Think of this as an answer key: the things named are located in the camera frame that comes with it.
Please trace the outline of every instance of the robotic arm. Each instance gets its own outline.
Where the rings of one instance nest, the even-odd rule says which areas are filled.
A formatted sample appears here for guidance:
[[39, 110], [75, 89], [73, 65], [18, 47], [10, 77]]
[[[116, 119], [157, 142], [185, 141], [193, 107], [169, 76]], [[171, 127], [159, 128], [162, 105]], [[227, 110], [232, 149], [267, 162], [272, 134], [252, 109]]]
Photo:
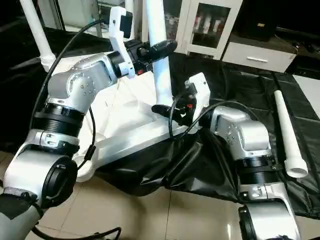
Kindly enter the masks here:
[[[123, 43], [130, 28], [124, 8], [110, 13], [110, 41], [114, 52], [99, 53], [79, 61], [69, 71], [54, 75], [48, 83], [44, 108], [34, 116], [33, 128], [14, 156], [4, 175], [0, 195], [0, 239], [22, 240], [44, 212], [63, 203], [71, 195], [78, 166], [72, 160], [79, 149], [78, 134], [84, 116], [96, 94], [114, 85], [118, 78], [147, 72], [150, 65], [168, 56], [177, 47], [175, 41], [153, 46], [137, 40]], [[208, 107], [210, 90], [203, 73], [185, 83], [192, 104], [185, 116], [174, 120], [189, 126]], [[155, 105], [152, 110], [169, 116], [170, 107]], [[219, 106], [197, 123], [191, 133], [209, 128], [229, 145], [238, 169], [239, 194], [246, 204], [239, 208], [244, 240], [300, 240], [295, 215], [286, 188], [275, 170], [266, 127], [237, 109]], [[94, 146], [88, 155], [92, 156]]]
[[226, 106], [216, 107], [209, 118], [210, 130], [230, 147], [239, 194], [247, 202], [238, 210], [242, 238], [300, 240], [285, 185], [275, 172], [279, 166], [275, 165], [266, 127], [243, 111]]
[[[63, 203], [73, 192], [78, 167], [72, 160], [79, 149], [78, 134], [84, 116], [97, 93], [133, 78], [166, 57], [177, 47], [175, 41], [153, 46], [137, 40], [123, 42], [130, 35], [131, 14], [122, 7], [110, 12], [110, 42], [114, 52], [99, 53], [55, 74], [48, 83], [44, 108], [34, 116], [26, 141], [15, 154], [3, 179], [0, 195], [0, 239], [22, 240], [44, 212]], [[88, 155], [93, 154], [94, 146]]]

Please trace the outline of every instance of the drawer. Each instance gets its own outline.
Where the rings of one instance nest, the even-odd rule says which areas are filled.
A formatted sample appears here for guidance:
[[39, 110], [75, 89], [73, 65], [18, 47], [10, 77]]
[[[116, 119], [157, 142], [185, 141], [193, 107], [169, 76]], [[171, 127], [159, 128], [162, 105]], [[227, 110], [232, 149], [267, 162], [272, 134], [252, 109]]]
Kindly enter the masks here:
[[295, 56], [294, 53], [230, 42], [223, 61], [284, 73]]

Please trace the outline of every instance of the wire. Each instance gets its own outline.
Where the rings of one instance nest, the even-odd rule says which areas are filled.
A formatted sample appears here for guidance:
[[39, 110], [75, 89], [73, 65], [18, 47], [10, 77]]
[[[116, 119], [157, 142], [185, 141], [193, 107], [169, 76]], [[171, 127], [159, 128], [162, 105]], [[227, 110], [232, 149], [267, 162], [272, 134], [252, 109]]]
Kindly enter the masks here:
[[174, 133], [173, 133], [173, 130], [172, 130], [172, 118], [174, 116], [174, 111], [176, 109], [176, 105], [179, 101], [179, 99], [184, 95], [184, 92], [181, 92], [179, 93], [178, 96], [176, 96], [173, 100], [173, 103], [172, 103], [172, 106], [171, 106], [171, 109], [170, 109], [170, 114], [169, 114], [169, 118], [168, 118], [168, 128], [169, 128], [169, 136], [171, 139], [175, 139], [174, 138]]
[[75, 42], [76, 38], [82, 34], [83, 32], [85, 32], [86, 30], [88, 30], [89, 28], [91, 28], [92, 26], [96, 25], [96, 24], [100, 24], [103, 23], [104, 20], [103, 19], [99, 19], [96, 21], [93, 21], [91, 23], [89, 23], [88, 25], [84, 26], [83, 28], [80, 29], [80, 31], [78, 31], [72, 38], [71, 40], [67, 43], [67, 45], [63, 48], [63, 50], [60, 52], [60, 54], [58, 55], [58, 57], [55, 59], [54, 63], [52, 64], [50, 70], [48, 71], [43, 84], [41, 86], [40, 92], [35, 100], [35, 104], [31, 113], [31, 119], [30, 119], [30, 123], [29, 123], [29, 131], [32, 129], [32, 125], [33, 125], [33, 120], [34, 120], [34, 116], [35, 113], [37, 111], [38, 105], [40, 103], [40, 100], [43, 97], [44, 94], [44, 90], [46, 88], [46, 86], [48, 85], [48, 82], [50, 80], [50, 77], [52, 75], [52, 73], [54, 72], [54, 70], [56, 69], [58, 63], [60, 62], [60, 60], [62, 59], [63, 55], [65, 54], [65, 52], [70, 48], [70, 46]]
[[95, 118], [94, 118], [94, 113], [92, 112], [92, 109], [91, 109], [91, 106], [89, 107], [89, 113], [90, 113], [90, 116], [91, 116], [91, 121], [92, 121], [92, 143], [90, 145], [90, 147], [88, 148], [87, 150], [87, 153], [85, 154], [84, 156], [84, 160], [83, 162], [78, 166], [78, 170], [80, 168], [82, 168], [83, 165], [85, 165], [85, 163], [91, 159], [92, 155], [91, 152], [93, 150], [93, 152], [95, 151], [95, 141], [96, 141], [96, 121], [95, 121]]
[[39, 238], [42, 238], [44, 240], [97, 240], [100, 238], [103, 238], [107, 235], [113, 234], [117, 232], [114, 240], [118, 240], [121, 234], [121, 227], [116, 227], [114, 229], [111, 229], [109, 231], [103, 232], [103, 233], [96, 233], [90, 236], [85, 237], [78, 237], [78, 238], [59, 238], [59, 237], [53, 237], [45, 234], [44, 232], [40, 231], [37, 227], [32, 228], [32, 232], [37, 235]]
[[242, 106], [243, 108], [245, 108], [252, 116], [254, 116], [254, 118], [261, 122], [258, 118], [258, 116], [250, 109], [248, 108], [246, 105], [240, 103], [240, 102], [237, 102], [237, 101], [233, 101], [233, 100], [227, 100], [227, 101], [221, 101], [221, 102], [218, 102], [216, 104], [213, 104], [213, 105], [210, 105], [208, 106], [195, 120], [194, 122], [180, 135], [180, 137], [178, 138], [178, 140], [181, 140], [184, 136], [186, 136], [190, 130], [197, 124], [197, 122], [199, 122], [199, 120], [204, 116], [206, 115], [209, 111], [211, 111], [212, 109], [220, 106], [220, 105], [223, 105], [223, 104], [237, 104], [237, 105], [240, 105]]

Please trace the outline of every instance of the white pvc pipe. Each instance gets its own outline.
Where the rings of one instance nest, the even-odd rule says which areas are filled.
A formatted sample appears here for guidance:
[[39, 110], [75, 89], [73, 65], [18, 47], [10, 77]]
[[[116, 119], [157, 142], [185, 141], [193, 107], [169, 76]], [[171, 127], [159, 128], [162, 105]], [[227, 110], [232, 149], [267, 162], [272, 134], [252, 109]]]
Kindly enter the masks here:
[[[146, 0], [150, 45], [167, 40], [163, 0]], [[173, 103], [169, 58], [153, 63], [156, 104], [171, 106]]]
[[292, 178], [303, 178], [308, 175], [308, 167], [301, 156], [284, 97], [280, 90], [274, 92], [274, 97], [286, 155], [284, 161], [286, 173]]
[[35, 43], [39, 49], [41, 64], [43, 65], [44, 70], [48, 72], [51, 65], [56, 60], [56, 57], [51, 51], [32, 0], [20, 0], [20, 3]]

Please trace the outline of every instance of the black plastic sheet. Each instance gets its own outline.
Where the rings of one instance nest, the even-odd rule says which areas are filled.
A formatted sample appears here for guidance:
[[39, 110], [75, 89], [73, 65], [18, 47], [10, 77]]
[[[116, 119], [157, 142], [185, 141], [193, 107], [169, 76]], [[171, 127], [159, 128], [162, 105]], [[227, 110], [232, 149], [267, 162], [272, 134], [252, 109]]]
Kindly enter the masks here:
[[[55, 54], [74, 35], [48, 28], [45, 33]], [[38, 59], [39, 52], [26, 21], [22, 19], [2, 26], [0, 34], [0, 150], [14, 152], [28, 133], [31, 111], [46, 73]], [[82, 34], [67, 56], [111, 49], [108, 39]], [[250, 107], [266, 125], [272, 151], [280, 164], [283, 164], [286, 155], [273, 93], [277, 89], [282, 90], [309, 175], [294, 179], [281, 170], [279, 176], [287, 185], [295, 213], [320, 219], [320, 121], [295, 79], [289, 74], [222, 64], [216, 60], [177, 53], [169, 60], [174, 95], [183, 89], [184, 81], [190, 76], [203, 72], [211, 90], [210, 103], [222, 101], [227, 89], [228, 99]], [[96, 174], [135, 196], [150, 194], [164, 186], [176, 191], [239, 201], [238, 179], [228, 146], [207, 129], [188, 135], [183, 142], [165, 140], [147, 147], [101, 167]]]

